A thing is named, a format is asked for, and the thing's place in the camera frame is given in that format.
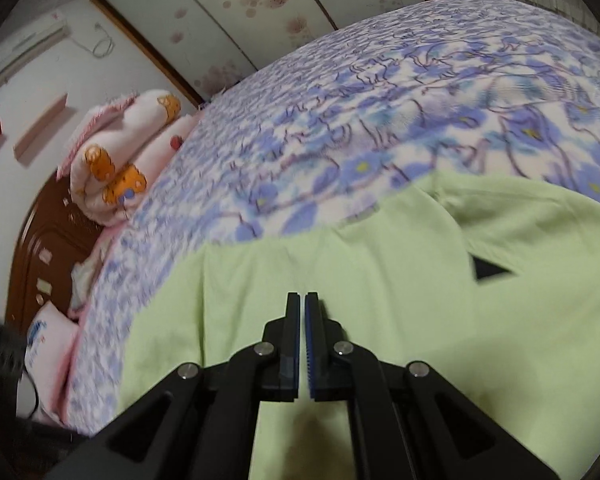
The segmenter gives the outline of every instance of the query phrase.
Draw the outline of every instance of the folded blanket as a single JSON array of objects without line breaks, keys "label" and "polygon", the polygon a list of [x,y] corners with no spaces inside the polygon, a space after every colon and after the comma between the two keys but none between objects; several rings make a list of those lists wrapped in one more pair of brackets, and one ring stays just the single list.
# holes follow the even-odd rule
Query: folded blanket
[{"label": "folded blanket", "polygon": [[[470,254],[510,273],[477,282]],[[562,480],[600,453],[599,203],[434,174],[351,224],[208,244],[137,314],[119,409],[181,362],[214,365],[258,341],[292,290],[317,291],[379,359],[429,362]],[[251,478],[353,478],[346,406],[309,401],[301,370],[299,400],[260,407]]]},{"label": "folded blanket", "polygon": [[200,120],[179,112],[164,90],[90,111],[57,172],[69,172],[72,200],[88,218],[109,226],[130,217]]}]

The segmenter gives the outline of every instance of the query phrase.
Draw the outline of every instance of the white wall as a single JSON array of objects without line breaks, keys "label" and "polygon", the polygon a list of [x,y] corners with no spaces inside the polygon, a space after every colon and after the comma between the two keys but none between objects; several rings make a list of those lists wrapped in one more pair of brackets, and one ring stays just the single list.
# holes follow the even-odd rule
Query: white wall
[{"label": "white wall", "polygon": [[[24,217],[40,187],[55,170],[62,146],[87,110],[130,91],[163,88],[183,103],[183,112],[194,107],[168,79],[88,0],[61,7],[72,37],[92,47],[103,36],[94,30],[99,22],[116,46],[110,56],[95,59],[69,39],[64,39],[24,66],[0,88],[0,319],[4,318],[11,259]],[[13,144],[40,112],[56,97],[68,92],[67,106],[32,146],[23,165],[13,157]],[[43,147],[33,158],[31,153]]]}]

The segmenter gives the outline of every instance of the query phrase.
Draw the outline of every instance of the light green garment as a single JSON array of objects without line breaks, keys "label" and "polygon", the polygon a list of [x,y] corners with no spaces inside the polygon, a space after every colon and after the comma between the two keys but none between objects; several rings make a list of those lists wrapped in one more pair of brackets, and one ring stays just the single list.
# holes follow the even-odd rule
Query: light green garment
[{"label": "light green garment", "polygon": [[[476,282],[470,254],[513,274]],[[430,363],[563,480],[600,453],[593,200],[522,178],[436,173],[355,223],[206,245],[136,316],[120,410],[181,362],[213,365],[258,341],[289,291],[318,292],[380,360]],[[251,478],[354,478],[344,405],[310,402],[306,384],[303,366],[301,399],[261,405]]]}]

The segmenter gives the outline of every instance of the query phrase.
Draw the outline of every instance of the pink pillow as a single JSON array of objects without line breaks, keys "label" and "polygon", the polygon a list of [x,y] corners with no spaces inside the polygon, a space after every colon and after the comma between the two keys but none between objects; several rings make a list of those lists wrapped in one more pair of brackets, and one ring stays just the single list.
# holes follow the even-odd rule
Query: pink pillow
[{"label": "pink pillow", "polygon": [[77,334],[78,326],[50,301],[29,327],[25,365],[38,390],[40,406],[47,413],[58,410]]}]

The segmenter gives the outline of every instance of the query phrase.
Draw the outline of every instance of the orange cartoon bear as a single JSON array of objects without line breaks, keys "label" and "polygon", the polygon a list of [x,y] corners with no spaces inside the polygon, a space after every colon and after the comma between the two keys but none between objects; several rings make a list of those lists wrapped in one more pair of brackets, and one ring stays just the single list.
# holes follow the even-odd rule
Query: orange cartoon bear
[{"label": "orange cartoon bear", "polygon": [[146,190],[146,178],[133,164],[126,164],[109,185],[102,190],[102,199],[107,204],[123,205],[125,200]]},{"label": "orange cartoon bear", "polygon": [[158,97],[158,102],[167,110],[166,124],[169,124],[180,113],[180,101],[175,95],[168,94],[164,97]]},{"label": "orange cartoon bear", "polygon": [[96,180],[101,182],[109,180],[116,173],[116,167],[113,165],[109,153],[97,144],[92,144],[84,150],[84,160]]}]

